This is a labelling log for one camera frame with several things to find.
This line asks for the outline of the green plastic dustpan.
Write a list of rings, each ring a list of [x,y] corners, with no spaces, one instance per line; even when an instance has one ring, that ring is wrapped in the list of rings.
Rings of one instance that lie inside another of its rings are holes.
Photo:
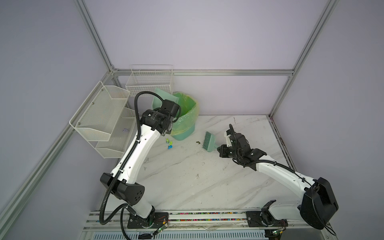
[[[171,95],[159,88],[155,89],[155,94],[159,95],[163,100],[170,100],[176,104],[179,103],[178,97]],[[152,102],[152,109],[154,110],[156,108],[160,108],[161,106],[162,106],[162,101],[158,97],[154,97]]]

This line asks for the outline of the green hand brush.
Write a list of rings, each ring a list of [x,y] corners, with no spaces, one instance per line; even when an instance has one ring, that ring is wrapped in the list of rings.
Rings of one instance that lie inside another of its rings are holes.
[[[216,144],[216,137],[210,132],[205,133],[205,139],[203,142],[203,149],[207,152],[213,152],[214,150],[217,150],[219,146]]]

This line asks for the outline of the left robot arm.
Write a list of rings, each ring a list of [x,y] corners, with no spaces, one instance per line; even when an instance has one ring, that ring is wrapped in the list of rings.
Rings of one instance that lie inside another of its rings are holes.
[[[158,138],[172,131],[180,114],[181,107],[170,100],[163,100],[162,105],[154,110],[147,110],[141,116],[138,112],[138,100],[135,100],[137,133],[121,161],[111,173],[102,174],[100,181],[107,191],[99,213],[99,223],[105,225],[119,210],[129,212],[141,220],[145,228],[154,223],[155,208],[144,198],[145,187],[137,183],[141,166]],[[105,217],[110,195],[124,203]]]

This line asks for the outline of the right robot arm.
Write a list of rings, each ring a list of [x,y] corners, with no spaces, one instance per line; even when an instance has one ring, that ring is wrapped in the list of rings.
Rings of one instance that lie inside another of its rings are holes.
[[[271,227],[281,220],[299,220],[314,229],[328,228],[327,224],[339,209],[329,181],[305,176],[276,162],[266,152],[251,148],[246,137],[233,128],[224,136],[226,143],[217,147],[221,158],[232,159],[243,168],[269,176],[298,197],[296,202],[267,202],[259,216],[262,225]]]

